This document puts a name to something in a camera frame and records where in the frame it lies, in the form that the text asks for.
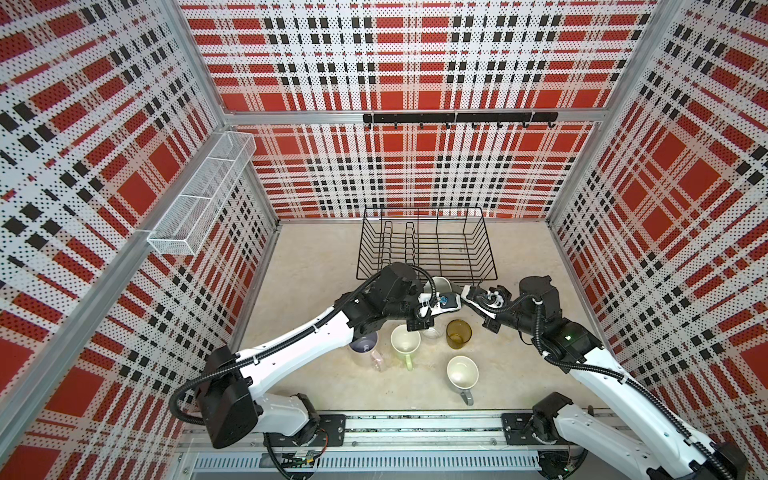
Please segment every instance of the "mug handle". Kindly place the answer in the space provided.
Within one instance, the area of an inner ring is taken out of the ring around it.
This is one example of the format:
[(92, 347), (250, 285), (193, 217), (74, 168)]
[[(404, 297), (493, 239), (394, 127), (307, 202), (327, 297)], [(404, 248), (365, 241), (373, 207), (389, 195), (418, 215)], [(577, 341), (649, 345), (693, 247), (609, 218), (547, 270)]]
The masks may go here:
[(382, 364), (384, 363), (384, 357), (378, 350), (371, 350), (371, 358), (373, 359), (373, 368), (382, 371)]
[(472, 398), (471, 390), (462, 390), (459, 395), (462, 396), (464, 403), (466, 403), (468, 406), (473, 406), (475, 404), (475, 399)]

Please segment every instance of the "white wire mesh basket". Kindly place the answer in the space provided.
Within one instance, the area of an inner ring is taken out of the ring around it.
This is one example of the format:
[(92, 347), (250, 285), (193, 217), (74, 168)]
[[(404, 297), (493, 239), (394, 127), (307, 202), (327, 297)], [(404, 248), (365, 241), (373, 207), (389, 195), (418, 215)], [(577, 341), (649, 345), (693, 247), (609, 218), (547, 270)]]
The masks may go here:
[(157, 223), (152, 247), (163, 255), (197, 255), (254, 151), (253, 135), (223, 134)]

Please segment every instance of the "pink mug handle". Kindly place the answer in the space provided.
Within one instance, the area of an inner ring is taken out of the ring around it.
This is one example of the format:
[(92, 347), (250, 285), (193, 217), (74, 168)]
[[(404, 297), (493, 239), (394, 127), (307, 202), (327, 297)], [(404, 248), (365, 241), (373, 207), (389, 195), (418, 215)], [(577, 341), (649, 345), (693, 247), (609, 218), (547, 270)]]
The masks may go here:
[(373, 367), (381, 372), (382, 364), (384, 363), (382, 354), (378, 350), (371, 350), (371, 358), (373, 359)]

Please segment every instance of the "black mounting plate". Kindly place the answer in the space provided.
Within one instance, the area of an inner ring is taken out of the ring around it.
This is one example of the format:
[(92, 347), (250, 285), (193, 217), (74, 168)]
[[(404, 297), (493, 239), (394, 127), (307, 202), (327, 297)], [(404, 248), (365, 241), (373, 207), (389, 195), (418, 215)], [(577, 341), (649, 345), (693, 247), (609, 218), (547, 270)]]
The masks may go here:
[[(344, 427), (346, 425), (346, 415), (320, 415), (319, 427), (328, 433), (328, 446), (340, 447), (344, 443)], [(326, 444), (326, 436), (318, 432), (315, 438), (306, 445), (296, 445), (291, 437), (286, 437), (279, 433), (267, 433), (270, 436), (270, 442), (273, 447), (320, 447)]]
[[(530, 422), (532, 413), (502, 413), (502, 429), (504, 430), (504, 438), (507, 439), (507, 445), (540, 445), (531, 434), (533, 430), (528, 424)], [(555, 445), (567, 445), (568, 443), (563, 439), (558, 439)]]

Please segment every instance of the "light green mug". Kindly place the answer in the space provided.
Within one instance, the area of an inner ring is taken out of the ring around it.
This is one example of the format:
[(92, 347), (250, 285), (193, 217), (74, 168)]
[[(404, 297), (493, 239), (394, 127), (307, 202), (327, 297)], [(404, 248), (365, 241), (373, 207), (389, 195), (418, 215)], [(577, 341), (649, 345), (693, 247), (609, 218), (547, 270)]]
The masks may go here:
[(413, 355), (419, 349), (419, 345), (422, 344), (421, 334), (419, 332), (409, 332), (407, 326), (400, 325), (392, 331), (389, 341), (392, 343), (392, 348), (397, 356), (406, 363), (406, 368), (412, 371)]

